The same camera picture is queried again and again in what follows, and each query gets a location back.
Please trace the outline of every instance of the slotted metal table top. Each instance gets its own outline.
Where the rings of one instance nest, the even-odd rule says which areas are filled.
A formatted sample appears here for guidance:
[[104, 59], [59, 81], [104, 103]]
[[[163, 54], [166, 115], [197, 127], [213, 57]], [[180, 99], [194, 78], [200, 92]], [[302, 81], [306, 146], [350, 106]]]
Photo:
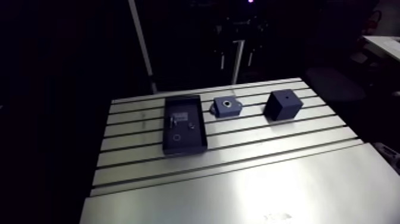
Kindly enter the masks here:
[[[272, 122], [263, 107], [271, 91], [282, 89], [293, 89], [304, 106], [294, 119]], [[208, 151], [166, 157], [164, 98], [183, 94], [201, 96]], [[216, 119], [208, 109], [214, 97], [226, 95], [236, 96], [242, 112]], [[356, 189], [364, 184], [372, 186]], [[346, 199], [345, 186], [355, 195]], [[399, 206], [396, 187], [400, 180], [390, 166], [301, 79], [248, 83], [113, 100], [81, 223], [320, 223], [344, 212], [329, 207], [335, 196], [343, 201], [334, 205], [359, 204], [366, 196], [380, 206]], [[387, 198], [366, 195], [383, 188]], [[326, 199], [315, 199], [325, 193]], [[361, 206], [370, 211], [378, 204]], [[316, 206], [329, 212], [307, 216]], [[354, 212], [334, 220], [364, 223], [356, 217], [361, 211]], [[390, 209], [375, 213], [394, 218]]]

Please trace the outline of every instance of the chair seat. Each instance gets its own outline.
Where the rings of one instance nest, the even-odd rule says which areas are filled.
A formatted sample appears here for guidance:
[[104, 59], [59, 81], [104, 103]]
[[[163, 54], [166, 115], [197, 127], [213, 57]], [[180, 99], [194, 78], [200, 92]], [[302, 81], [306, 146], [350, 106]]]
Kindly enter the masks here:
[[311, 68], [306, 72], [312, 88], [325, 101], [351, 102], [366, 97], [364, 90], [334, 68]]

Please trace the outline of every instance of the square block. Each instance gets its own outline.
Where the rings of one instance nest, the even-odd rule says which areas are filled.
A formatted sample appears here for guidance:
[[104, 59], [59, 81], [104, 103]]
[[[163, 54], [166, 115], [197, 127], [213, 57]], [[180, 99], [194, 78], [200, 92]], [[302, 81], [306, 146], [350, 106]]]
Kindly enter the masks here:
[[216, 117], [238, 116], [242, 111], [242, 104], [236, 100], [235, 96], [216, 97], [212, 107], [215, 109]]
[[272, 120], [292, 119], [302, 106], [303, 102], [291, 89], [273, 91], [265, 105], [264, 115]]

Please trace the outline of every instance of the circular hole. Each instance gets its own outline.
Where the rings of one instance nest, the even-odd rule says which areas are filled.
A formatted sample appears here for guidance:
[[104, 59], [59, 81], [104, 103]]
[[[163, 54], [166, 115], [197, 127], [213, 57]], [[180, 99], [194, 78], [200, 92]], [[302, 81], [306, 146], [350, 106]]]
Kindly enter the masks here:
[[174, 141], [176, 141], [176, 142], [180, 141], [180, 138], [181, 138], [181, 137], [180, 137], [180, 135], [178, 135], [178, 134], [172, 136], [172, 139], [173, 139]]
[[230, 107], [230, 106], [232, 106], [232, 103], [231, 103], [230, 101], [228, 101], [228, 100], [225, 100], [224, 102], [222, 102], [222, 104], [223, 104], [225, 107]]

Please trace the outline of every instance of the dark blue box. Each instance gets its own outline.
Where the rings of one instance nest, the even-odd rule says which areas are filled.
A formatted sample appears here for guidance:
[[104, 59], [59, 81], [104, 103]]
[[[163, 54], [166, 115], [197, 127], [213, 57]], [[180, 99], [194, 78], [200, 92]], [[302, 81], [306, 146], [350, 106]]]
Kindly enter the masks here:
[[164, 107], [164, 154], [194, 154], [207, 150], [200, 96], [168, 97]]
[[216, 97], [212, 108], [216, 117], [232, 117], [240, 115], [242, 104], [236, 100], [235, 96]]
[[273, 91], [265, 105], [264, 115], [272, 120], [292, 119], [302, 106], [303, 102], [291, 89]]

